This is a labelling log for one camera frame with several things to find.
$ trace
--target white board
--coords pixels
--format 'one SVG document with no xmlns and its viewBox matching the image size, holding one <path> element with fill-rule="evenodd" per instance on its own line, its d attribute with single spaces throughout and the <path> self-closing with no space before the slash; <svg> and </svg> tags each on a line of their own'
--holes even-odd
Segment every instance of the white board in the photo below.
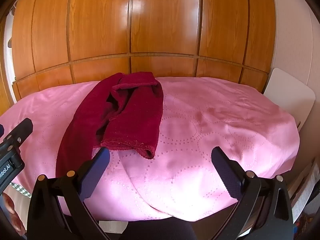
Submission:
<svg viewBox="0 0 320 240">
<path fill-rule="evenodd" d="M 272 71 L 263 94 L 294 117 L 298 131 L 316 100 L 311 88 L 279 68 Z"/>
</svg>

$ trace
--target red garment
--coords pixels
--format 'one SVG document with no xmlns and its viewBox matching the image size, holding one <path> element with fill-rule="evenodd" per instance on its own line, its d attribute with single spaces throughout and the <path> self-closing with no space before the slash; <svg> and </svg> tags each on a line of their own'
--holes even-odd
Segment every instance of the red garment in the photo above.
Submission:
<svg viewBox="0 0 320 240">
<path fill-rule="evenodd" d="M 82 101 L 62 138 L 56 176 L 77 170 L 100 146 L 135 149 L 152 159 L 162 113 L 162 87 L 151 72 L 117 73 L 102 80 Z"/>
</svg>

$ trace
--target metal screw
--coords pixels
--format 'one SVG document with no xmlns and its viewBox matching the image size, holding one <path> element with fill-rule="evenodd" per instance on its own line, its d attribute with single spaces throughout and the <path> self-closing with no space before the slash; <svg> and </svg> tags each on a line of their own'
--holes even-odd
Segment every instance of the metal screw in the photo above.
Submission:
<svg viewBox="0 0 320 240">
<path fill-rule="evenodd" d="M 43 181 L 45 179 L 45 176 L 44 175 L 40 175 L 39 177 L 38 177 L 38 180 L 39 181 Z"/>
<path fill-rule="evenodd" d="M 255 176 L 253 171 L 247 171 L 245 174 L 247 174 L 249 178 L 253 178 Z"/>
<path fill-rule="evenodd" d="M 74 171 L 68 171 L 67 172 L 67 176 L 70 177 L 70 178 L 73 177 L 75 174 L 76 173 Z"/>
<path fill-rule="evenodd" d="M 277 180 L 279 181 L 279 182 L 282 182 L 283 181 L 283 177 L 281 176 L 281 175 L 277 175 Z"/>
</svg>

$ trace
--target pink tablecloth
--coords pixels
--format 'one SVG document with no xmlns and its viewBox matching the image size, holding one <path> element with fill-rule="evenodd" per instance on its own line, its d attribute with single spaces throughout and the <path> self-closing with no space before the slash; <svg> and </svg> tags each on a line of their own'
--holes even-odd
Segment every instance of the pink tablecloth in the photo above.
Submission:
<svg viewBox="0 0 320 240">
<path fill-rule="evenodd" d="M 271 178 L 292 167 L 299 134 L 291 115 L 255 89 L 213 78 L 158 78 L 164 113 L 156 156 L 111 151 L 111 160 L 86 205 L 98 220 L 175 216 L 199 220 L 231 204 L 211 164 L 220 146 L 244 170 Z M 14 182 L 32 191 L 40 174 L 55 177 L 62 136 L 97 82 L 50 88 L 20 100 L 0 117 L 5 135 L 25 117 L 34 131 L 21 146 L 26 167 Z M 61 201 L 65 213 L 68 210 Z"/>
</svg>

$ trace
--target checkered cloth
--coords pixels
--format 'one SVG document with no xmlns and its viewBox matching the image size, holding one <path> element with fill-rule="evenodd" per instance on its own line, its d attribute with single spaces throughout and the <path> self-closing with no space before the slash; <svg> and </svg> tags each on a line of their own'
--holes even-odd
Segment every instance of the checkered cloth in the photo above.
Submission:
<svg viewBox="0 0 320 240">
<path fill-rule="evenodd" d="M 20 185 L 17 184 L 17 183 L 12 183 L 12 182 L 10 183 L 10 185 L 11 185 L 14 189 L 18 190 L 21 194 L 27 196 L 28 198 L 31 198 L 31 193 L 29 193 L 24 187 L 20 186 Z"/>
</svg>

